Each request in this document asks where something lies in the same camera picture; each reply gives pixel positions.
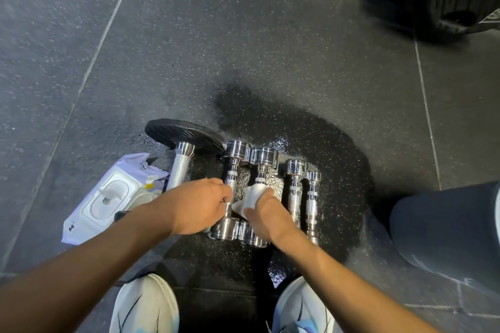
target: white sneaker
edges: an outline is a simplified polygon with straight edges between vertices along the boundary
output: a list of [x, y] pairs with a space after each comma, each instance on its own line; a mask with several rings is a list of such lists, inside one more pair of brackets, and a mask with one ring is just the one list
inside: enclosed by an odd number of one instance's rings
[[179, 307], [168, 283], [148, 274], [122, 287], [116, 297], [109, 333], [177, 333]]
[[303, 277], [295, 279], [278, 299], [272, 333], [342, 332], [332, 314]]

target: forearm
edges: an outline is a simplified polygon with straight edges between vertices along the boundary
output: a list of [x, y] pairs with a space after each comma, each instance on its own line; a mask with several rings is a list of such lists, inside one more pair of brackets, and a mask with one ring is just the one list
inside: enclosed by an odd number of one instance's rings
[[75, 330], [120, 276], [165, 238], [147, 220], [138, 209], [1, 288], [0, 331]]
[[278, 247], [297, 264], [345, 333], [436, 333], [296, 230]]

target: shoe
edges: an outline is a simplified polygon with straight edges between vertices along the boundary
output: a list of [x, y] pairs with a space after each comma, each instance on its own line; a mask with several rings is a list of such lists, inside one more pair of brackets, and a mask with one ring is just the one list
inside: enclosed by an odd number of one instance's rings
[[341, 332], [327, 307], [304, 277], [285, 288], [276, 303], [272, 333], [335, 333]]
[[115, 301], [109, 333], [177, 333], [179, 307], [168, 283], [150, 273], [125, 284]]

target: person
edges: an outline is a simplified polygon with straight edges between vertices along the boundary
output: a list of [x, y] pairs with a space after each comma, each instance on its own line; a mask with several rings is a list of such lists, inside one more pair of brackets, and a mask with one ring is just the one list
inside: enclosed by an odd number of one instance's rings
[[[231, 201], [220, 179], [186, 182], [140, 205], [101, 234], [47, 260], [0, 289], [0, 331], [75, 331], [121, 275], [171, 235], [212, 226]], [[308, 240], [267, 189], [245, 214], [255, 233], [290, 257], [303, 278], [279, 298], [272, 332], [436, 333], [410, 311], [331, 258]], [[123, 286], [110, 332], [177, 332], [172, 289], [155, 274]]]

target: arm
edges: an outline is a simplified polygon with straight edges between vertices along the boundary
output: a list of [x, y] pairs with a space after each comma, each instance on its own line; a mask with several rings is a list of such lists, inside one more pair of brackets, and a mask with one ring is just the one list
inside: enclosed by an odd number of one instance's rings
[[232, 190], [220, 179], [184, 183], [143, 204], [100, 235], [0, 288], [0, 331], [74, 331], [122, 274], [173, 234], [209, 227]]
[[255, 233], [288, 255], [345, 333], [438, 333], [348, 270], [295, 226], [271, 190], [245, 209]]

